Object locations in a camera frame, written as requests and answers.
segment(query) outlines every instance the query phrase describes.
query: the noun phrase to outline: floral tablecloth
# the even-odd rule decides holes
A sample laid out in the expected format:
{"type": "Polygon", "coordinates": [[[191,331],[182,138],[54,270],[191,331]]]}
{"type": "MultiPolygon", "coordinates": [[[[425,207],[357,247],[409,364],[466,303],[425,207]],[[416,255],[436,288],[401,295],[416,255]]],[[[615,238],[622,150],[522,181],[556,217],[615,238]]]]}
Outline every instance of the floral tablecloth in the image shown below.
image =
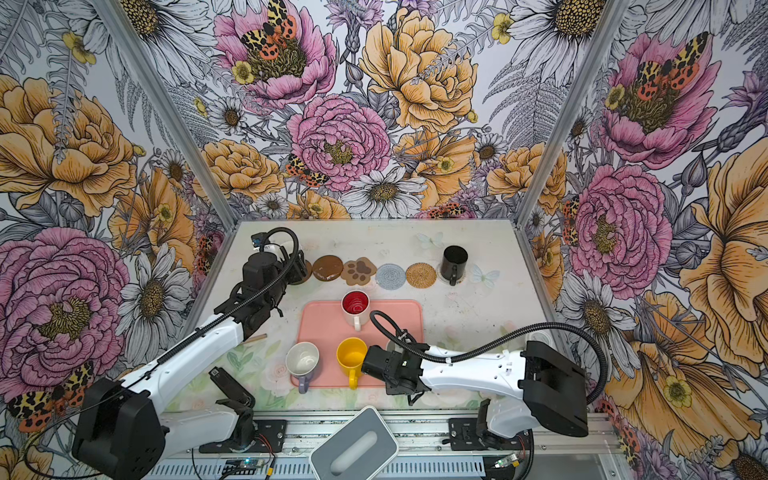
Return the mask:
{"type": "MultiPolygon", "coordinates": [[[[545,320],[525,263],[507,220],[461,222],[393,220],[384,222],[247,222],[237,231],[233,246],[214,284],[201,321],[213,314],[233,285],[242,278],[242,266],[253,253],[250,236],[276,226],[287,226],[299,236],[309,261],[334,254],[342,260],[368,257],[374,264],[396,263],[407,268],[415,262],[439,266],[442,251],[456,244],[469,252],[462,282],[449,286],[440,279],[427,289],[406,283],[384,290],[375,279],[361,288],[372,298],[414,299],[422,304],[427,343],[466,351],[507,332],[545,320]]],[[[273,241],[290,239],[276,237],[273,241]]],[[[407,409],[405,396],[388,396],[384,388],[311,389],[300,395],[290,382],[285,355],[296,342],[303,307],[313,300],[335,300],[352,290],[341,279],[289,286],[280,304],[285,314],[273,313],[257,334],[266,339],[241,344],[221,356],[215,366],[224,367],[256,397],[256,410],[340,410],[373,405],[377,409],[407,409]]],[[[506,348],[519,348],[511,343],[506,348]]],[[[323,368],[336,368],[335,359],[323,359],[323,368]]],[[[202,409],[221,391],[210,381],[209,369],[198,375],[169,405],[169,411],[202,409]]],[[[414,409],[473,409],[482,397],[464,389],[430,392],[414,409]]]]}

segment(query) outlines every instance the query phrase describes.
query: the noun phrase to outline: orange flower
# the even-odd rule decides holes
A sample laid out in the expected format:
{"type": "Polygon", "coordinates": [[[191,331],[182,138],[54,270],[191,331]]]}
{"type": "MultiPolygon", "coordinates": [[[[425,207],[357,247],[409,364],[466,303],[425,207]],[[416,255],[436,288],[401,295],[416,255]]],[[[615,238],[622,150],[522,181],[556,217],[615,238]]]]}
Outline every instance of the orange flower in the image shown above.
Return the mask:
{"type": "Polygon", "coordinates": [[[446,135],[442,140],[430,131],[417,131],[400,137],[392,149],[404,157],[403,162],[419,162],[411,178],[424,177],[427,189],[421,192],[422,210],[444,204],[461,190],[459,182],[469,184],[472,179],[472,165],[480,166],[480,157],[475,151],[475,138],[457,140],[446,135]]]}
{"type": "MultiPolygon", "coordinates": [[[[499,159],[502,168],[488,173],[488,193],[511,197],[517,192],[525,192],[531,184],[531,179],[543,153],[544,142],[541,142],[531,148],[522,147],[502,155],[499,159]]],[[[561,151],[538,199],[539,205],[547,212],[547,215],[554,215],[560,205],[560,200],[565,196],[565,166],[567,161],[565,152],[561,151]]]]}
{"type": "Polygon", "coordinates": [[[299,206],[288,206],[289,219],[318,218],[321,220],[349,219],[346,208],[333,197],[319,195],[314,190],[308,190],[305,195],[296,198],[299,206]]]}
{"type": "MultiPolygon", "coordinates": [[[[642,300],[640,327],[630,343],[641,367],[633,379],[612,379],[605,392],[630,424],[659,442],[674,430],[675,455],[690,457],[709,437],[722,436],[725,449],[714,462],[722,468],[739,455],[737,441],[760,435],[760,423],[750,420],[752,411],[725,391],[733,387],[721,367],[705,361],[713,344],[704,324],[697,323],[672,293],[647,291],[642,300]]],[[[746,390],[740,381],[737,387],[746,390]]]]}
{"type": "Polygon", "coordinates": [[[72,132],[56,152],[51,99],[60,93],[41,78],[28,78],[22,87],[0,75],[0,191],[26,194],[17,209],[36,204],[48,188],[64,191],[96,217],[115,195],[136,187],[133,145],[96,97],[76,92],[72,132]]]}
{"type": "Polygon", "coordinates": [[[694,270],[680,271],[720,358],[755,377],[768,361],[767,187],[768,138],[713,165],[708,211],[692,204],[714,232],[710,252],[694,270]]]}
{"type": "Polygon", "coordinates": [[[174,192],[160,168],[154,168],[152,180],[142,175],[140,189],[141,194],[129,192],[120,197],[108,222],[112,245],[132,253],[142,250],[154,262],[167,243],[176,247],[176,260],[192,271],[196,245],[189,205],[174,192]]]}
{"type": "Polygon", "coordinates": [[[245,142],[211,142],[203,147],[203,157],[224,196],[239,192],[256,200],[285,187],[280,166],[245,142]]]}
{"type": "Polygon", "coordinates": [[[477,80],[477,64],[466,58],[452,62],[439,73],[425,69],[438,55],[453,46],[453,34],[435,30],[428,17],[406,8],[397,12],[397,29],[377,23],[366,36],[360,67],[377,84],[376,93],[391,91],[400,103],[397,123],[445,133],[472,109],[472,89],[477,80]]]}
{"type": "MultiPolygon", "coordinates": [[[[53,474],[51,471],[52,453],[40,452],[37,447],[30,446],[27,457],[35,470],[49,475],[53,474]]],[[[7,478],[8,480],[45,480],[45,477],[33,473],[25,465],[24,459],[16,447],[10,445],[0,447],[0,478],[7,478]]]]}
{"type": "Polygon", "coordinates": [[[544,237],[544,233],[533,239],[533,255],[538,265],[538,271],[544,278],[549,299],[554,302],[560,296],[563,288],[563,255],[560,252],[562,245],[560,237],[551,233],[544,237]]]}

